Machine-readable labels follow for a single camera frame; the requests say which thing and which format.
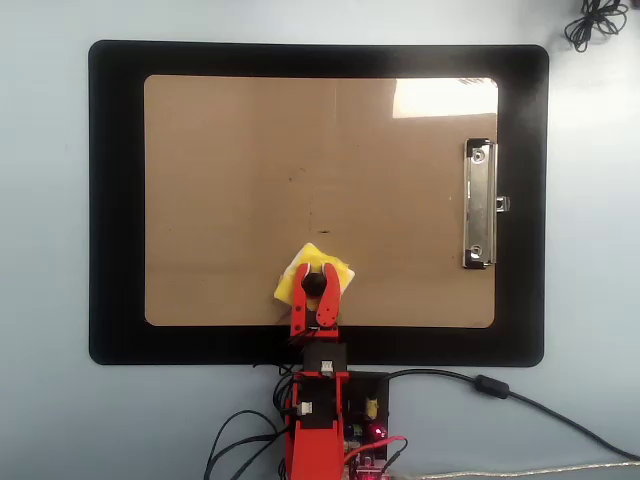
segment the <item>white cable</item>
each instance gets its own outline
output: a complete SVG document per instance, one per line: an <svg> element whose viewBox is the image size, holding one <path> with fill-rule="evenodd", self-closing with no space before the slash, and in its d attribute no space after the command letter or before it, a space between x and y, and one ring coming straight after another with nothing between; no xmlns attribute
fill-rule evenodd
<svg viewBox="0 0 640 480"><path fill-rule="evenodd" d="M640 462L619 463L593 463L590 465L574 465L570 467L551 467L538 470L526 470L523 472L453 472L437 473L432 475L398 475L391 476L392 480L439 480L447 478L485 477L485 478L520 478L533 477L535 475L547 475L549 473L571 473L582 470L598 470L604 468L640 467Z"/></svg>

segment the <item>clipboard clip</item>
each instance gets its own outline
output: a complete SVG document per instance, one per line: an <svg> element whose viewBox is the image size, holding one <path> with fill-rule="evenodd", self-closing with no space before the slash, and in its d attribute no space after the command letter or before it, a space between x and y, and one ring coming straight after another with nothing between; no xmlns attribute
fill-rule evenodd
<svg viewBox="0 0 640 480"><path fill-rule="evenodd" d="M464 245L462 266L485 269L496 263L497 214L510 208L509 197L498 196L498 145L470 138L464 162Z"/></svg>

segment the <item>brown clipboard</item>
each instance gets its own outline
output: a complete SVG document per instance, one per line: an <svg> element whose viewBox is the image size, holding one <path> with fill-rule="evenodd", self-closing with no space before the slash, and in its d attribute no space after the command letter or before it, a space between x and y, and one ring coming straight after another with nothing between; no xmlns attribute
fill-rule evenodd
<svg viewBox="0 0 640 480"><path fill-rule="evenodd" d="M286 322L273 291L312 242L356 272L341 325L489 326L494 269L462 268L464 158L467 139L496 140L497 103L447 114L455 86L403 113L402 85L149 77L147 321Z"/></svg>

